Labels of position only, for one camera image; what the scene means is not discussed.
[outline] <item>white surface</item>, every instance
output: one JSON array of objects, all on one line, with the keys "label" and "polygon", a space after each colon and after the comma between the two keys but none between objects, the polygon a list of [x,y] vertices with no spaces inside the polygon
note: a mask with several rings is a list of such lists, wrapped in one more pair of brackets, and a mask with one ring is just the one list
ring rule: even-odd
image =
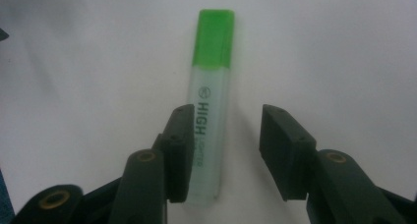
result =
[{"label": "white surface", "polygon": [[308,223],[258,153],[264,103],[353,156],[379,186],[417,191],[417,0],[0,0],[0,166],[19,210],[122,174],[186,102],[202,8],[235,11],[222,188],[170,223]]},{"label": "white surface", "polygon": [[187,203],[208,205],[220,190],[230,70],[196,66],[191,73],[188,103],[195,105],[195,150]]}]

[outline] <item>marker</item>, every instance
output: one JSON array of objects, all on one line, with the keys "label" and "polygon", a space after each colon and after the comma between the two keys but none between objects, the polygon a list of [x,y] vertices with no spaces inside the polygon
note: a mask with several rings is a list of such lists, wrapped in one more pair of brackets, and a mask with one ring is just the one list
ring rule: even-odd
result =
[{"label": "marker", "polygon": [[232,11],[200,11],[189,91],[195,106],[189,203],[208,205],[218,195],[233,25]]}]

